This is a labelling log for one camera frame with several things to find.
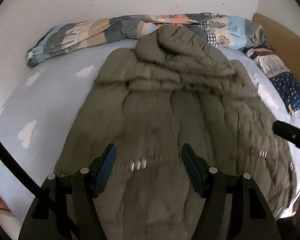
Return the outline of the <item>light blue cloud bedsheet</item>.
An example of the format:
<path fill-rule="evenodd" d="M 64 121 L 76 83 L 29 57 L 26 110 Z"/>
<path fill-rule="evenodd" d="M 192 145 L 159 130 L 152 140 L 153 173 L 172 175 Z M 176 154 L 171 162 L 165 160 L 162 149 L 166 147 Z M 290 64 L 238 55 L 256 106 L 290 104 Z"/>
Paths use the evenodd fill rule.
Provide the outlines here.
<path fill-rule="evenodd" d="M 134 48 L 137 40 L 122 40 L 58 56 L 34 67 L 3 106 L 0 142 L 38 184 L 52 173 L 78 110 L 107 56 L 119 48 Z M 218 48 L 246 68 L 259 96 L 276 119 L 300 128 L 300 113 L 287 114 L 277 90 L 256 63 L 239 50 Z M 300 195 L 300 149 L 289 143 Z M 34 195 L 0 161 L 0 196 L 23 222 Z"/>

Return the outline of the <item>patchwork cartoon rolled duvet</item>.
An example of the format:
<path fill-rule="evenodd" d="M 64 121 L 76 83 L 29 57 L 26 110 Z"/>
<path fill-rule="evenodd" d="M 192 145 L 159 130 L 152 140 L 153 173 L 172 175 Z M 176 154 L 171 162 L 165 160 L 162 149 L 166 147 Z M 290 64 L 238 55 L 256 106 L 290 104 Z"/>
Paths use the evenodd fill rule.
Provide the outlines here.
<path fill-rule="evenodd" d="M 138 40 L 163 25 L 189 29 L 213 47 L 243 49 L 265 45 L 262 25 L 239 16 L 203 12 L 175 15 L 125 15 L 52 27 L 27 52 L 27 65 L 38 64 L 76 50 L 121 41 Z"/>

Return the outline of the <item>wooden headboard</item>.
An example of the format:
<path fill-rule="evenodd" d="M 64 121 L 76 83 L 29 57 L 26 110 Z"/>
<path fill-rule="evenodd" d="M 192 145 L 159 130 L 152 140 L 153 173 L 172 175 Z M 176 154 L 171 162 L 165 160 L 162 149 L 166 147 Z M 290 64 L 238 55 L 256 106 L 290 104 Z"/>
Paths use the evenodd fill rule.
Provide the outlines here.
<path fill-rule="evenodd" d="M 300 82 L 300 37 L 274 20 L 255 13 L 253 21 L 262 25 L 275 53 Z"/>

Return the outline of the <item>olive green puffer jacket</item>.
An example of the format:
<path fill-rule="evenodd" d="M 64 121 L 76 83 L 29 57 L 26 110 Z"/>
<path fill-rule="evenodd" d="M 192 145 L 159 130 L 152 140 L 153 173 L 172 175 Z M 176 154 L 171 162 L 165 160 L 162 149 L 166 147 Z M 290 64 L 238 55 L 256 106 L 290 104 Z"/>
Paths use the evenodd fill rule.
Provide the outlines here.
<path fill-rule="evenodd" d="M 185 143 L 226 174 L 251 174 L 275 217 L 289 207 L 296 174 L 274 121 L 243 64 L 164 25 L 107 57 L 55 173 L 74 174 L 114 144 L 115 165 L 95 201 L 107 237 L 189 239 L 203 200 L 181 160 Z"/>

